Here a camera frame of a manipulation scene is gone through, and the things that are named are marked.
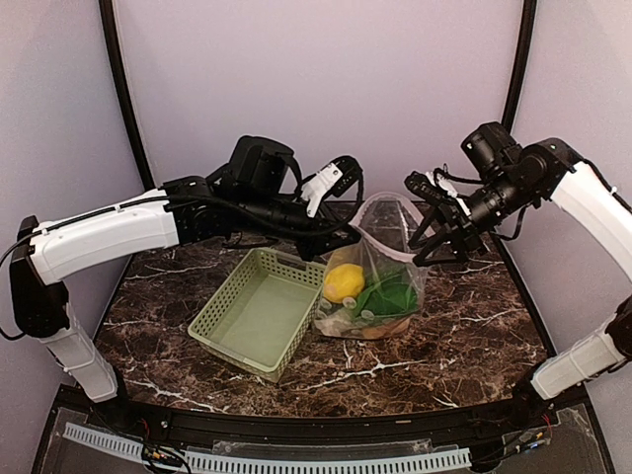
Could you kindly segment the green white bok choy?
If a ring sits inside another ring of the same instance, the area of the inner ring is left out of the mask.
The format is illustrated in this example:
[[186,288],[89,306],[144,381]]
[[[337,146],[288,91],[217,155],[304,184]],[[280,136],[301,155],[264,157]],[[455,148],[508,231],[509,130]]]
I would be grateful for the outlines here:
[[419,309],[419,296],[412,285],[399,279],[368,286],[356,299],[354,317],[370,312],[371,318],[403,317]]

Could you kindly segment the yellow lemon top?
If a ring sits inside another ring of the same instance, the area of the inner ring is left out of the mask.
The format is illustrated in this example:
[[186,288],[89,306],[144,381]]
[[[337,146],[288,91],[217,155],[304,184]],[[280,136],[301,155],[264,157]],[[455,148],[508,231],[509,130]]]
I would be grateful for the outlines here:
[[323,296],[332,303],[342,303],[345,298],[356,298],[364,286],[363,268],[355,264],[342,264],[325,275]]

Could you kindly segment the clear zip top bag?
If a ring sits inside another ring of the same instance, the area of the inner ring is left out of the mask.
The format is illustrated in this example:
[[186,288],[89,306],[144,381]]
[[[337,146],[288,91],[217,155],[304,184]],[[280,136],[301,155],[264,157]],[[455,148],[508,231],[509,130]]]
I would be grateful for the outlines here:
[[332,303],[323,296],[323,280],[319,306],[312,320],[314,333],[335,339],[372,341],[363,336],[364,328],[402,319],[411,322],[421,313],[428,272],[413,264],[408,240],[422,220],[423,215],[407,197],[389,192],[369,197],[351,221],[352,227],[360,233],[360,241],[331,253],[324,273],[325,278],[330,270],[342,264],[361,266],[365,279],[363,290],[384,280],[399,279],[415,288],[419,309],[399,318],[371,318],[370,312],[355,318],[357,297]]

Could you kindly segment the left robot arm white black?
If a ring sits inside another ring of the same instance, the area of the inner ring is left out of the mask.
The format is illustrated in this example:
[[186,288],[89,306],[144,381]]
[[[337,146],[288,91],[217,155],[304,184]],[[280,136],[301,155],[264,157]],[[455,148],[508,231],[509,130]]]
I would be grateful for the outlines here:
[[238,233],[294,245],[304,261],[355,243],[359,234],[327,205],[364,190],[356,158],[343,155],[303,175],[291,148],[245,135],[229,160],[205,177],[169,181],[139,197],[64,220],[26,217],[3,254],[15,323],[39,340],[119,431],[139,422],[124,383],[73,314],[65,279],[139,252]]

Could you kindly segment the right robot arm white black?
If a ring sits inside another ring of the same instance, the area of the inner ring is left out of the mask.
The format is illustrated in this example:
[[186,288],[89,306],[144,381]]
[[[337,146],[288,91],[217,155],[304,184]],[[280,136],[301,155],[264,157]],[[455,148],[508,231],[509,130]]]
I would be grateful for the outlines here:
[[[476,169],[476,191],[463,195],[441,168],[411,173],[409,192],[430,212],[410,238],[418,268],[464,263],[484,249],[482,236],[504,219],[548,200],[581,224],[626,274],[631,273],[631,207],[590,160],[559,138],[526,147],[498,122],[481,124],[461,149]],[[531,368],[513,387],[503,422],[523,429],[566,390],[613,372],[631,360],[631,301],[598,329]]]

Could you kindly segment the beige plastic basket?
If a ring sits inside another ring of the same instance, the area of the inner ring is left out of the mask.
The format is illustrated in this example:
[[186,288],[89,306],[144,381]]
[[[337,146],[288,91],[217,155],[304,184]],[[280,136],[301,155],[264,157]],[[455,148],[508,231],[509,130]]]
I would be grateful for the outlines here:
[[203,306],[188,334],[210,354],[277,383],[318,309],[325,266],[252,249]]

